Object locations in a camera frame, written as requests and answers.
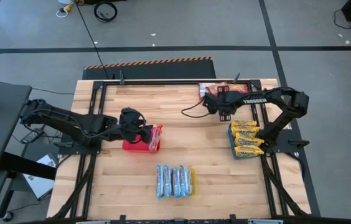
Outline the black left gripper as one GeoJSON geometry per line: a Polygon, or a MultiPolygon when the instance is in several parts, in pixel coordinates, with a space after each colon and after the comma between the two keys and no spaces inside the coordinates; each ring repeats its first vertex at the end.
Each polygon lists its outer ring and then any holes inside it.
{"type": "Polygon", "coordinates": [[[151,141],[151,125],[146,124],[145,117],[137,110],[123,108],[119,118],[121,135],[124,139],[136,139],[140,135],[143,142],[148,144],[151,141]]]}

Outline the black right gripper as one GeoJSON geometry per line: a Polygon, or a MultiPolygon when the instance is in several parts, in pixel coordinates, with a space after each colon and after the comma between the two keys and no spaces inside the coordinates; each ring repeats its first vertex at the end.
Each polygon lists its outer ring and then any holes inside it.
{"type": "Polygon", "coordinates": [[[209,114],[215,114],[218,112],[221,122],[230,121],[231,114],[236,113],[236,108],[230,101],[231,93],[228,85],[222,85],[217,87],[217,94],[211,93],[205,94],[205,107],[209,114]]]}

